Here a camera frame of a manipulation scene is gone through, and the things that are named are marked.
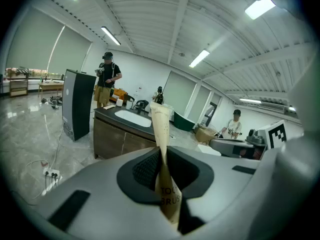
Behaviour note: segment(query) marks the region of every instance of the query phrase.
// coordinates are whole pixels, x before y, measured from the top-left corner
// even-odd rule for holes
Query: ceiling
[[[245,9],[253,0],[51,1],[110,49],[181,69],[238,104],[249,97],[289,106],[287,93],[315,52],[315,36],[305,22],[278,7],[252,20]],[[203,49],[210,55],[190,68]]]

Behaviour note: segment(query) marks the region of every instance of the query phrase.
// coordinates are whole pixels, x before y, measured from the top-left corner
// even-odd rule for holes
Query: khaki shorts
[[[111,88],[97,86],[94,91],[94,100],[104,105],[108,104]]]

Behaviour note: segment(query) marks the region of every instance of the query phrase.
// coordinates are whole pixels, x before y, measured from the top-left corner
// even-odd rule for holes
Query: camera
[[[94,72],[96,72],[98,75],[102,75],[103,71],[105,71],[103,67],[99,67],[98,69],[94,70]]]

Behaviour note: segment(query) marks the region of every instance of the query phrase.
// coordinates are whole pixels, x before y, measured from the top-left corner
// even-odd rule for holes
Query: black t-shirt
[[[102,72],[102,75],[99,76],[97,85],[101,87],[111,88],[114,82],[106,83],[106,81],[112,78],[112,63],[111,64],[101,63],[99,65],[99,68],[104,68],[104,71]],[[114,64],[113,77],[115,77],[119,73],[121,73],[119,67],[116,64]]]

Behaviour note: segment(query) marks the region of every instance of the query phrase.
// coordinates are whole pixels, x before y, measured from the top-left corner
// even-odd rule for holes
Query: ceiling light
[[[110,33],[110,31],[105,27],[102,26],[101,29],[114,41],[118,46],[121,45],[121,43],[115,38],[113,34]]]
[[[243,101],[243,102],[261,103],[260,100],[256,100],[256,99],[240,98],[240,100]]]
[[[266,13],[276,5],[271,0],[255,1],[246,10],[245,13],[253,20]]]
[[[202,61],[205,57],[210,54],[207,50],[203,50],[198,57],[196,57],[191,64],[189,65],[190,68],[194,68],[200,61]]]

